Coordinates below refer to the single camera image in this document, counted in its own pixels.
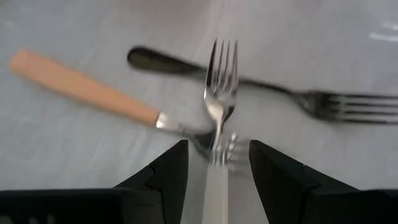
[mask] black object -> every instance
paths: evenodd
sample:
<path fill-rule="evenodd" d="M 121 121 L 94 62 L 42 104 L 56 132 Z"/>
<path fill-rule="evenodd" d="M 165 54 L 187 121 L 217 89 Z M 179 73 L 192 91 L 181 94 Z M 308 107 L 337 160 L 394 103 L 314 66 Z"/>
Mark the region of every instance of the black object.
<path fill-rule="evenodd" d="M 113 189 L 2 191 L 0 216 L 15 224 L 179 224 L 187 177 L 182 140 Z"/>
<path fill-rule="evenodd" d="M 358 190 L 260 141 L 249 156 L 270 224 L 398 223 L 398 190 Z"/>
<path fill-rule="evenodd" d="M 141 70 L 184 76 L 191 75 L 191 73 L 195 72 L 207 71 L 207 68 L 195 65 L 194 63 L 184 62 L 166 53 L 158 52 L 143 46 L 133 47 L 127 54 L 127 62 L 134 68 Z M 202 74 L 201 78 L 205 79 L 205 76 L 206 74 Z"/>

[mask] wooden knife handle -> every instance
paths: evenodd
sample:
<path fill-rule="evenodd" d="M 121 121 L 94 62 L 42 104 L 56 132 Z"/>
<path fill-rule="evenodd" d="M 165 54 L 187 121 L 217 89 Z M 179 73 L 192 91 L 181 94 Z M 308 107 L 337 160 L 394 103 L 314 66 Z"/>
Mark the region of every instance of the wooden knife handle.
<path fill-rule="evenodd" d="M 76 99 L 155 125 L 159 111 L 145 103 L 108 88 L 80 72 L 27 50 L 18 51 L 10 69 L 31 80 Z"/>

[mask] fork handle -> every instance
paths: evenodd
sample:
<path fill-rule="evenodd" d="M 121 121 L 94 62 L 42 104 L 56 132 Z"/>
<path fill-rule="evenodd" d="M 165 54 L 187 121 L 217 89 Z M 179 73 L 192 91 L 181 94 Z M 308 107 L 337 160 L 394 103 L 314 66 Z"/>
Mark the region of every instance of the fork handle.
<path fill-rule="evenodd" d="M 243 84 L 247 84 L 247 85 L 256 86 L 259 88 L 265 88 L 268 90 L 276 91 L 276 92 L 283 93 L 283 94 L 286 94 L 289 96 L 294 96 L 294 94 L 295 94 L 292 90 L 282 87 L 277 84 L 273 84 L 273 83 L 256 81 L 256 80 L 252 80 L 252 79 L 248 79 L 248 78 L 240 78 L 239 82 L 243 83 Z"/>
<path fill-rule="evenodd" d="M 202 224 L 228 224 L 228 167 L 209 164 Z"/>
<path fill-rule="evenodd" d="M 57 92 L 130 116 L 144 124 L 155 125 L 159 112 L 145 103 L 108 88 L 80 72 L 27 50 L 18 51 L 10 69 Z"/>
<path fill-rule="evenodd" d="M 195 65 L 191 62 L 184 62 L 167 53 L 159 52 L 145 46 L 136 46 L 130 49 L 127 54 L 127 62 L 134 68 L 193 77 L 196 72 L 206 72 L 207 68 Z"/>

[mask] black-handled fork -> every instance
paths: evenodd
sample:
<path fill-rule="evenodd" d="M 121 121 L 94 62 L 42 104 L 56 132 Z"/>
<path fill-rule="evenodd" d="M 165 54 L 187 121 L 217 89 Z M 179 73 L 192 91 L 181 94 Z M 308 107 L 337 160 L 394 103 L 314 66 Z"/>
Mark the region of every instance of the black-handled fork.
<path fill-rule="evenodd" d="M 204 80 L 206 67 L 184 62 L 147 47 L 133 47 L 127 61 L 140 70 Z M 398 96 L 337 93 L 310 90 L 293 91 L 280 85 L 239 78 L 240 85 L 256 86 L 283 93 L 293 99 L 309 116 L 329 122 L 398 124 Z"/>

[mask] white tablecloth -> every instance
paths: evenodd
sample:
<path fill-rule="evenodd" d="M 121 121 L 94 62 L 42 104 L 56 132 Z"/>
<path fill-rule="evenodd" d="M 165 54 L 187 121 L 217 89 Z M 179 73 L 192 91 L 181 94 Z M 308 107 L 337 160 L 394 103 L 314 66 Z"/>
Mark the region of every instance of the white tablecloth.
<path fill-rule="evenodd" d="M 293 89 L 398 94 L 394 0 L 0 0 L 0 189 L 112 187 L 180 138 L 12 75 L 21 47 L 206 127 L 203 84 L 133 70 L 143 44 L 206 65 L 239 40 L 239 73 Z M 398 187 L 398 126 L 332 125 L 241 88 L 229 129 L 359 189 Z M 206 163 L 190 150 L 182 223 L 201 223 Z M 254 183 L 230 177 L 230 223 L 264 223 Z"/>

